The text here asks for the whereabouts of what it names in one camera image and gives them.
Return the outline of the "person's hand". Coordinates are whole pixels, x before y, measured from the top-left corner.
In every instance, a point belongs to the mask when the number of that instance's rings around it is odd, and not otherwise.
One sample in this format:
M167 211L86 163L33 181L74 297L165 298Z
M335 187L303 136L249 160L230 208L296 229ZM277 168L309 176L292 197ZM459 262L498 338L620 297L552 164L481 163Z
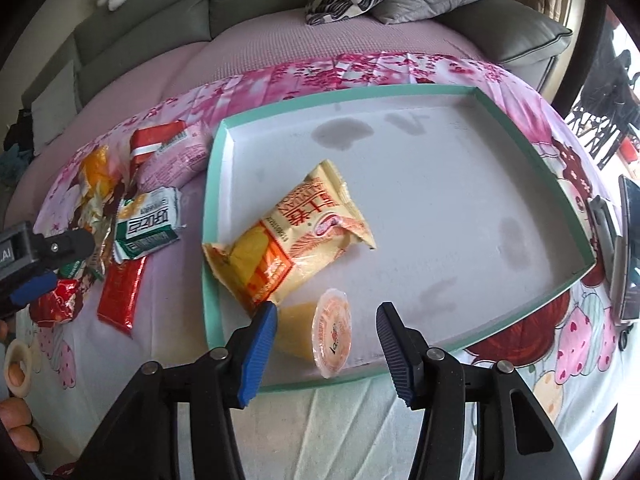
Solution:
M4 389L1 393L1 422L17 449L27 455L37 455L42 448L41 439L32 426L32 412L24 399L17 398L9 392L3 376L6 359L6 341L10 333L9 324L1 322L1 379Z

